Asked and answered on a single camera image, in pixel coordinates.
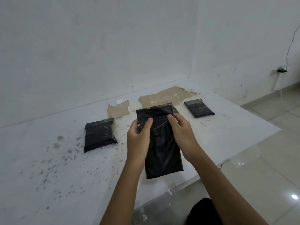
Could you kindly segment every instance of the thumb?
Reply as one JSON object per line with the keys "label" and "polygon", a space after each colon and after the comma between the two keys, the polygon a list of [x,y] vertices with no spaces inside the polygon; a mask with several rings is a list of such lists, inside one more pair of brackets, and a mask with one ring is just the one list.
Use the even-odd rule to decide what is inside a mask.
{"label": "thumb", "polygon": [[152,126],[152,123],[153,123],[153,118],[151,118],[151,117],[148,118],[148,121],[145,122],[144,128],[141,132],[150,134],[150,128]]}
{"label": "thumb", "polygon": [[174,118],[171,114],[168,115],[168,121],[170,122],[173,130],[180,127],[180,125],[179,125],[178,121],[176,120],[176,118]]}

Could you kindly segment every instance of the speckled table surface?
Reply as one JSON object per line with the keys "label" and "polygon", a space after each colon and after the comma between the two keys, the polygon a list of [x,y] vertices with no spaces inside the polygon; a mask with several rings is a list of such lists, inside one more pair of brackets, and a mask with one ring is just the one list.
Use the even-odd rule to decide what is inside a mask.
{"label": "speckled table surface", "polygon": [[[219,164],[279,131],[279,128],[186,80],[174,81],[0,129],[0,217],[3,224],[99,224],[126,161],[126,133],[141,108],[139,96],[172,86],[193,89],[215,112],[195,119],[180,103],[198,142]],[[129,100],[129,114],[115,120],[112,144],[83,153],[84,126],[107,118],[107,106]],[[136,207],[197,173],[183,157],[184,171],[146,180]]]}

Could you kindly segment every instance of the forearm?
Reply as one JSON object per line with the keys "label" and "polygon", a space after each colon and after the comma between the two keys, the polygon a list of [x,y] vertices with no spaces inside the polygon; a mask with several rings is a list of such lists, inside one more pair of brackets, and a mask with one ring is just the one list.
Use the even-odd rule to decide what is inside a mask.
{"label": "forearm", "polygon": [[198,147],[191,163],[197,170],[224,225],[267,224],[231,185],[200,146]]}
{"label": "forearm", "polygon": [[100,225],[130,224],[141,168],[126,162]]}

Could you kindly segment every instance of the wall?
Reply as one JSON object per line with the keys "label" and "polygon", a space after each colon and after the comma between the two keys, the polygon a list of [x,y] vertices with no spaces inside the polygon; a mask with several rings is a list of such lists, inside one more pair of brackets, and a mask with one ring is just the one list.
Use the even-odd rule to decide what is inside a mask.
{"label": "wall", "polygon": [[198,0],[0,0],[0,127],[187,77]]}
{"label": "wall", "polygon": [[[199,0],[191,78],[242,105],[272,92],[300,23],[300,0]],[[283,87],[300,81],[300,30]]]}

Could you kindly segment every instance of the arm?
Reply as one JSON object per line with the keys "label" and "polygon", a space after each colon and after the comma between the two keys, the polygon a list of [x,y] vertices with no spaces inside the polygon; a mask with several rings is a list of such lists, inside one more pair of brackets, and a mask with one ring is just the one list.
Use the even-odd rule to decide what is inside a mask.
{"label": "arm", "polygon": [[223,224],[267,225],[201,149],[190,123],[179,113],[169,115],[168,120],[177,144],[199,174]]}
{"label": "arm", "polygon": [[126,163],[100,225],[130,224],[137,184],[149,148],[152,122],[153,119],[149,118],[141,132],[137,120],[131,124],[127,133]]}

